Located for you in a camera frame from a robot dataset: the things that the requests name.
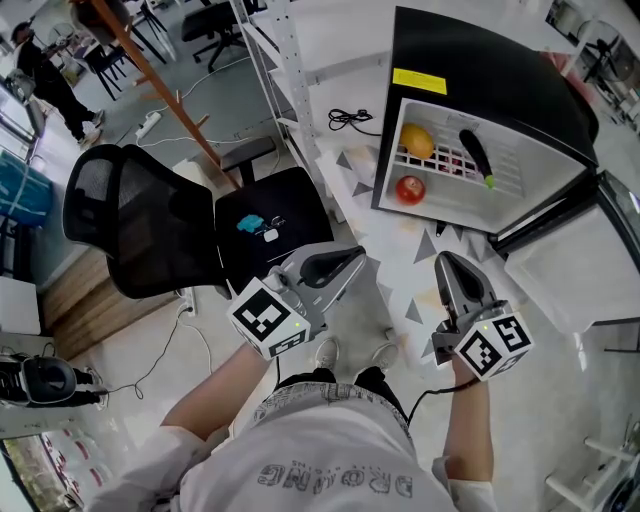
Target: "black device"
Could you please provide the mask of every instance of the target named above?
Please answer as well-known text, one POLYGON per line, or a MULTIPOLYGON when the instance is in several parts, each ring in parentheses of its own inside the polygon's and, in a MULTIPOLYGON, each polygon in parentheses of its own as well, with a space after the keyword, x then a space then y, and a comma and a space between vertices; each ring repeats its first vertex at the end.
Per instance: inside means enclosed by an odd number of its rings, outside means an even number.
POLYGON ((485 233, 561 330, 640 317, 640 202, 598 169, 597 118, 550 60, 397 7, 388 87, 372 208, 435 220, 438 235, 447 225, 485 233), (430 135, 431 156, 424 137, 411 153, 408 123, 430 135), (425 185, 417 204, 396 196, 405 176, 425 185), (603 269, 607 279, 584 279, 603 269))

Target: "white sneaker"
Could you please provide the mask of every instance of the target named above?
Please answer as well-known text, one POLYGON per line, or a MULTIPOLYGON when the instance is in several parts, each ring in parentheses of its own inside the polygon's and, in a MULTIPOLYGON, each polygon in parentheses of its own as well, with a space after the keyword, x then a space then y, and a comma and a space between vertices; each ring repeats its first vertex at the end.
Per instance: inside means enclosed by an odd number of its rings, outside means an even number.
POLYGON ((387 373, 397 361, 399 352, 398 347, 393 343, 382 345, 373 353, 370 366, 377 366, 383 373, 387 373))
POLYGON ((326 368, 333 371, 339 355, 340 345, 338 345, 338 340, 333 336, 327 338, 316 352, 316 368, 326 368))
POLYGON ((91 123, 93 124, 93 126, 98 128, 102 124, 103 121, 104 121, 104 110, 98 110, 96 112, 96 115, 93 116, 93 119, 91 120, 91 123))
POLYGON ((100 395, 100 401, 96 403, 96 407, 99 411, 102 411, 109 406, 109 392, 105 389, 103 391, 96 391, 96 394, 100 395))
POLYGON ((102 386, 102 377, 100 377, 100 374, 91 368, 91 366, 85 366, 82 371, 91 375, 91 378, 93 379, 92 384, 94 386, 102 386))
POLYGON ((82 139, 78 141, 80 149, 89 149, 98 141, 100 135, 102 135, 102 130, 95 130, 91 133, 87 133, 84 137, 82 137, 82 139))

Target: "mesh chair back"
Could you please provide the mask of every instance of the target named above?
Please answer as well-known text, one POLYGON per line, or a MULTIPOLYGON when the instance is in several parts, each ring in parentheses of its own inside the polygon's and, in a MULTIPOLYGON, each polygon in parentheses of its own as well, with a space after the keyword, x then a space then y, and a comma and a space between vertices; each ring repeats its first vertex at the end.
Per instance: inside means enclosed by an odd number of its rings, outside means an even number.
POLYGON ((107 255, 115 251, 115 219, 108 212, 111 178, 122 165, 118 146, 102 145, 85 151, 76 162, 64 198, 62 226, 74 242, 96 247, 107 255))
MULTIPOLYGON (((98 238, 106 240, 101 248, 107 248, 116 287, 139 299, 190 286, 224 285, 211 192, 137 146, 113 146, 110 152, 117 153, 111 160, 116 164, 98 238)), ((86 162, 84 169, 91 166, 86 162)))

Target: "black power cable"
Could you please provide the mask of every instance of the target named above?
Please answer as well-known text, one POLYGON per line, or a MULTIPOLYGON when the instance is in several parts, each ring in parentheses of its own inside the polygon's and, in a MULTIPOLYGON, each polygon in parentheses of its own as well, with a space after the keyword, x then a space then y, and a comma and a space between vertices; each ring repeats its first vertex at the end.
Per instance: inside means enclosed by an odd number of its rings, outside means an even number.
POLYGON ((465 382, 464 384, 460 384, 459 386, 454 386, 452 388, 443 388, 443 389, 427 389, 424 393, 420 395, 420 398, 416 400, 413 409, 411 409, 411 414, 409 414, 409 419, 407 420, 407 425, 411 425, 411 420, 413 419, 413 415, 416 413, 416 409, 422 402, 422 399, 427 395, 444 395, 445 393, 455 393, 457 391, 464 391, 465 389, 469 389, 471 386, 475 386, 480 379, 478 377, 474 377, 469 382, 465 382))
POLYGON ((355 131, 363 133, 364 135, 371 135, 372 137, 382 137, 381 133, 369 133, 358 128, 355 123, 362 123, 373 119, 373 116, 369 114, 365 109, 360 109, 356 114, 349 114, 340 108, 332 108, 329 111, 329 129, 337 132, 342 130, 345 126, 350 125, 355 131))
POLYGON ((47 343, 45 343, 44 347, 42 347, 42 355, 40 357, 44 357, 44 354, 47 351, 47 347, 49 347, 49 346, 53 349, 53 354, 51 354, 51 357, 56 357, 56 347, 50 341, 47 341, 47 343))
POLYGON ((280 356, 276 356, 276 389, 279 385, 280 385, 280 356))
POLYGON ((125 384, 124 386, 120 386, 119 388, 113 389, 111 391, 107 390, 106 393, 111 395, 112 393, 116 393, 116 392, 118 392, 118 391, 120 391, 122 389, 133 388, 135 393, 136 393, 136 397, 138 398, 138 400, 142 400, 144 398, 144 393, 138 387, 138 384, 140 384, 144 379, 146 379, 149 375, 151 375, 151 372, 153 370, 155 370, 156 366, 158 366, 158 363, 160 362, 160 359, 162 359, 164 357, 164 355, 167 353, 167 349, 169 348, 169 344, 171 343, 171 340, 173 339, 173 335, 176 332, 176 329, 178 328, 178 320, 180 320, 180 315, 182 313, 186 313, 187 311, 190 311, 190 310, 191 310, 191 308, 186 308, 186 309, 183 309, 182 311, 180 311, 180 313, 176 317, 176 323, 173 325, 173 329, 171 329, 171 334, 169 334, 169 339, 167 340, 167 343, 165 344, 164 349, 162 350, 162 354, 160 354, 158 356, 158 358, 156 359, 155 363, 153 363, 153 366, 151 367, 151 369, 147 373, 145 373, 142 377, 140 377, 133 384, 125 384))

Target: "white t-shirt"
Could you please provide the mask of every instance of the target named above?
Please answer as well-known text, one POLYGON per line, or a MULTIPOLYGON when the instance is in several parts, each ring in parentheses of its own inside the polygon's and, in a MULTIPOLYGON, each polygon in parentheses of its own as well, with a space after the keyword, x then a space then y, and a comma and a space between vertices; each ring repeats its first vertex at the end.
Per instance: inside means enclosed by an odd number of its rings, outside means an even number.
POLYGON ((444 459, 422 470, 400 413, 350 384, 276 391, 236 439, 194 466, 203 445, 161 427, 88 510, 497 510, 490 483, 447 480, 444 459))

